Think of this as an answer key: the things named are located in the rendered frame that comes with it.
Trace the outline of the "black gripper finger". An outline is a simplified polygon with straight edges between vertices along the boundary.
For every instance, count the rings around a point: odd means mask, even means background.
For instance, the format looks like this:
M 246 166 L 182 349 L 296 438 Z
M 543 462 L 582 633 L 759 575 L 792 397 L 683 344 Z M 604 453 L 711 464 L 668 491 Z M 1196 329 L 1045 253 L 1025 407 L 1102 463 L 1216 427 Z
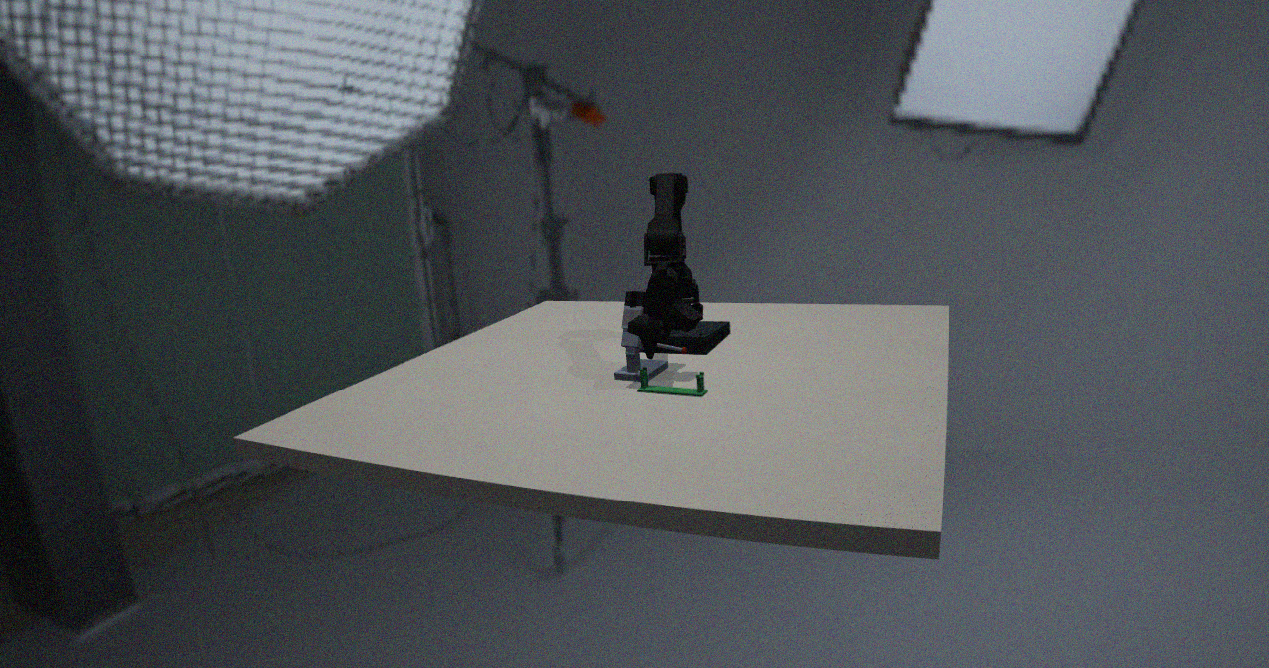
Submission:
M 660 337 L 662 337 L 662 334 L 666 334 L 666 333 L 665 333 L 665 331 L 661 331 Z M 657 343 L 659 343 L 659 339 L 660 339 L 660 337 L 657 337 L 657 338 L 656 338 L 656 339 L 654 339 L 654 340 L 651 340 L 651 339 L 646 339 L 646 338 L 643 338 L 643 337 L 640 337 L 640 342 L 642 342 L 642 345 L 643 345 L 643 351 L 646 351 L 646 356 L 647 356 L 648 358 L 654 358 L 654 349 L 656 349 L 656 345 L 657 345 Z
M 675 328 L 675 326 L 678 326 L 675 323 L 662 323 L 662 331 L 665 331 L 666 334 L 662 334 L 662 337 L 660 337 L 660 339 L 659 339 L 660 344 L 665 344 L 666 343 L 666 340 L 669 339 L 669 335 L 670 335 L 673 328 Z M 662 348 L 656 347 L 656 352 L 661 353 Z

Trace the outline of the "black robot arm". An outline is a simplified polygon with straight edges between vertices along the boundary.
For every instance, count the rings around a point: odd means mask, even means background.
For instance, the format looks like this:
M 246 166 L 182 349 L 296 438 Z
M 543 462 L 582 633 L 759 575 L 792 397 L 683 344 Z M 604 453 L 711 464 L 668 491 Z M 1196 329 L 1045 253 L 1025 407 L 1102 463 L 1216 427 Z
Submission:
M 643 232 L 643 265 L 652 265 L 648 295 L 667 305 L 662 309 L 662 321 L 669 317 L 678 326 L 673 330 L 690 331 L 703 320 L 703 305 L 692 271 L 685 265 L 687 236 L 683 232 L 681 210 L 687 202 L 687 175 L 657 174 L 651 178 L 654 218 Z M 648 257 L 648 251 L 652 257 Z M 681 291 L 674 302 L 676 292 Z M 692 298 L 694 297 L 694 298 Z M 673 298 L 673 301 L 669 301 Z

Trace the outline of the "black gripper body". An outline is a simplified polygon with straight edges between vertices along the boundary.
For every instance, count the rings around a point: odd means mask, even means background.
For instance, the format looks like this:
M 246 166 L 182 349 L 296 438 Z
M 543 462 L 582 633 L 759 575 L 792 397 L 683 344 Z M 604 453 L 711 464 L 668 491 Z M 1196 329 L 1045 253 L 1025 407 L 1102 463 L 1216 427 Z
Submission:
M 662 323 L 666 323 L 662 321 L 662 309 L 666 307 L 667 301 L 661 302 L 657 301 L 657 298 L 652 298 L 651 295 L 648 295 L 648 290 L 646 296 L 648 296 L 648 307 L 643 309 L 643 314 L 647 314 L 648 317 L 638 316 L 632 319 L 627 331 L 637 337 L 654 340 L 660 337 L 662 331 Z

